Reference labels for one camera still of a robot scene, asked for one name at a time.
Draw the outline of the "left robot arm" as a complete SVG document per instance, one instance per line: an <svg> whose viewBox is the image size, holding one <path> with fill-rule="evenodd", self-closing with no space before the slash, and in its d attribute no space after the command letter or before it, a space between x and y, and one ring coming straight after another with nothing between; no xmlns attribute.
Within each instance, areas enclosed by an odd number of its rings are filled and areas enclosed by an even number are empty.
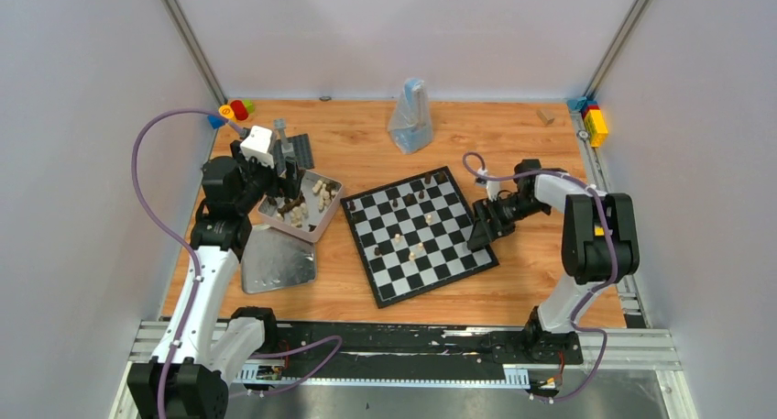
<svg viewBox="0 0 777 419"><path fill-rule="evenodd" d="M268 358L279 350L281 335L268 308L236 310L218 341L213 331L252 231L249 212L263 198L301 196L304 172L292 160L285 165L278 174L237 156L202 166L203 199L182 244L190 255L186 282L151 358L133 364L127 376L140 417L222 418L229 386L250 355Z"/></svg>

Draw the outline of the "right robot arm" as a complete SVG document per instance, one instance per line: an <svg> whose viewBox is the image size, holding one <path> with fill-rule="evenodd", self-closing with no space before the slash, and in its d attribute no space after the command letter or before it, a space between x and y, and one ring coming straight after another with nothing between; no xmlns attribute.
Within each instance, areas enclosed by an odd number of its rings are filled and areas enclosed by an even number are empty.
<svg viewBox="0 0 777 419"><path fill-rule="evenodd" d="M567 171L544 168L536 159L518 163L509 180L516 189L502 195L506 177L486 167L466 170L483 182L487 198L473 204L474 224L467 246L488 247L512 234L529 216L563 214L561 260L564 275L550 297L535 306L524 328L508 342L528 361L554 363L572 354L577 323L607 287L636 272L640 251L634 207L626 193L606 193Z"/></svg>

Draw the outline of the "black white chessboard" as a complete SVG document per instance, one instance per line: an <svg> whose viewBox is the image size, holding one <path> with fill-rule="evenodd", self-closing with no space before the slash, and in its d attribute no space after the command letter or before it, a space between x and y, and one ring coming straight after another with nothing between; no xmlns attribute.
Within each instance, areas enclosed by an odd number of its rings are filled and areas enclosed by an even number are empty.
<svg viewBox="0 0 777 419"><path fill-rule="evenodd" d="M446 166L342 199L379 308L498 266L491 247L467 247L474 214ZM402 234L394 247L393 238Z"/></svg>

